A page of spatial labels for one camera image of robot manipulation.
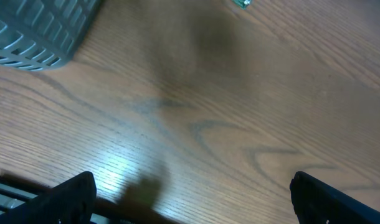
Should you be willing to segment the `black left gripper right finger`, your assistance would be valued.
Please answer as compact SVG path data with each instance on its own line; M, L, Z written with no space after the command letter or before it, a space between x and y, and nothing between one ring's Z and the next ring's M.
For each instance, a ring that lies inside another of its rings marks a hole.
M290 183L300 224L380 224L380 212L303 171Z

